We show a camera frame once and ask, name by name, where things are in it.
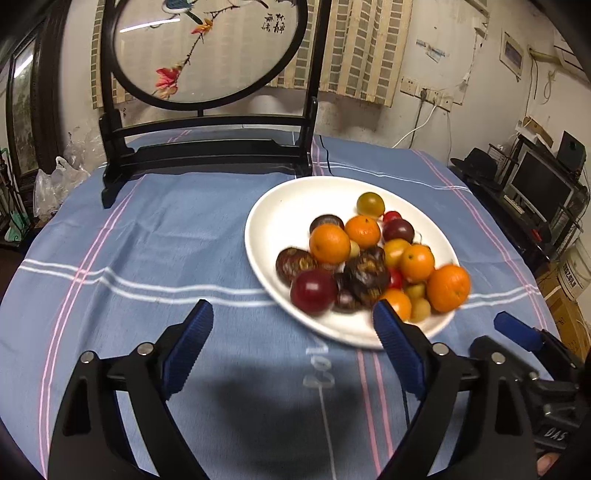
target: white bucket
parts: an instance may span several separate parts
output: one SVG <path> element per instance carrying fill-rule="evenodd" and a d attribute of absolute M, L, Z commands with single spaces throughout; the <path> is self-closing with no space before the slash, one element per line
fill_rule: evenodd
<path fill-rule="evenodd" d="M 562 256 L 558 280 L 571 300 L 576 300 L 591 283 L 591 257 L 579 238 Z"/>

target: embroidered flower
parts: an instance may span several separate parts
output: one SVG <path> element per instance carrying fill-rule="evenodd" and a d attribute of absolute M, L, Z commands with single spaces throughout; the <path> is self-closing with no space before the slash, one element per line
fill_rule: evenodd
<path fill-rule="evenodd" d="M 205 23 L 201 24 L 201 25 L 197 25 L 195 27 L 195 29 L 191 32 L 191 34 L 195 34 L 195 33 L 200 33 L 201 35 L 205 35 L 207 32 L 209 32 L 213 27 L 213 20 L 210 20 L 208 18 L 205 19 Z"/>
<path fill-rule="evenodd" d="M 156 82 L 156 91 L 154 92 L 154 95 L 162 100 L 168 100 L 171 95 L 177 93 L 178 76 L 182 69 L 183 67 L 177 64 L 170 69 L 162 68 L 156 70 L 158 81 Z"/>

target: cardboard box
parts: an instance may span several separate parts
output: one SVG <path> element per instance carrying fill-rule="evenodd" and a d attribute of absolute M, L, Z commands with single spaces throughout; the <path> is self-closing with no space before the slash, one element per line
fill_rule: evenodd
<path fill-rule="evenodd" d="M 553 264 L 550 272 L 541 275 L 536 282 L 550 309 L 560 339 L 571 352 L 581 360 L 585 360 L 589 351 L 589 337 L 585 329 L 585 320 L 577 302 L 570 300 L 560 286 L 557 266 L 557 264 Z"/>
<path fill-rule="evenodd" d="M 523 123 L 521 125 L 523 125 L 524 128 L 526 128 L 530 132 L 541 136 L 544 139 L 544 141 L 548 144 L 548 146 L 552 148 L 552 145 L 554 145 L 554 140 L 552 140 L 550 134 L 546 130 L 544 130 L 544 127 L 542 127 L 532 117 L 526 116 L 523 119 Z"/>

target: electrical outlet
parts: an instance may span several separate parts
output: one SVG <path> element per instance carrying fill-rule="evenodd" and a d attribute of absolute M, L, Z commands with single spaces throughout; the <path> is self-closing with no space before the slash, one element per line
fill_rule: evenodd
<path fill-rule="evenodd" d="M 417 94 L 418 82 L 414 79 L 403 78 L 400 84 L 400 91 L 409 95 L 415 96 Z"/>
<path fill-rule="evenodd" d="M 428 90 L 427 91 L 427 102 L 432 103 L 433 105 L 439 105 L 441 101 L 441 92 L 436 92 L 435 90 Z"/>
<path fill-rule="evenodd" d="M 452 95 L 443 95 L 441 97 L 441 101 L 439 102 L 439 106 L 448 112 L 452 111 L 453 105 L 453 96 Z"/>

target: blue gripper pad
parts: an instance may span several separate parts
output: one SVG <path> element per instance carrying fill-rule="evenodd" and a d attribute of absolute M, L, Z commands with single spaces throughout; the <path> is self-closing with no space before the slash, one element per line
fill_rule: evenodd
<path fill-rule="evenodd" d="M 213 307 L 201 301 L 183 323 L 184 331 L 163 362 L 162 392 L 166 400 L 180 392 L 212 331 Z"/>
<path fill-rule="evenodd" d="M 538 352 L 544 345 L 540 332 L 516 319 L 507 312 L 500 312 L 495 317 L 495 330 L 528 352 Z"/>
<path fill-rule="evenodd" d="M 398 379 L 403 389 L 421 399 L 427 391 L 423 360 L 408 341 L 402 327 L 402 321 L 394 317 L 388 305 L 381 301 L 375 305 L 374 328 Z"/>

